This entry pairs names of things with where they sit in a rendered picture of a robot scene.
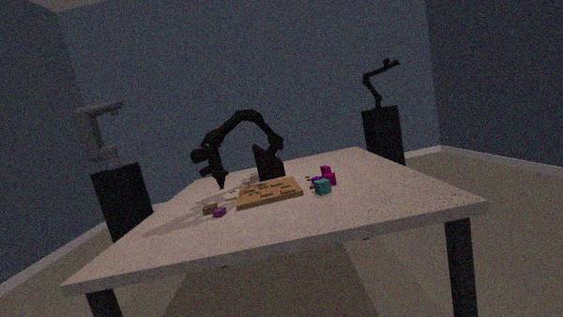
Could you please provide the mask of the magenta block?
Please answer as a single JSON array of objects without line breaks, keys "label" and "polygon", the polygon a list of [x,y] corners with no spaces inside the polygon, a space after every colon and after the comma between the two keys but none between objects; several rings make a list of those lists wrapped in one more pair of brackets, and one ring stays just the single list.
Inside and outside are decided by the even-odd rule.
[{"label": "magenta block", "polygon": [[324,165],[324,166],[321,166],[320,168],[321,168],[321,173],[322,173],[323,177],[324,177],[324,174],[331,173],[331,169],[330,169],[329,166]]}]

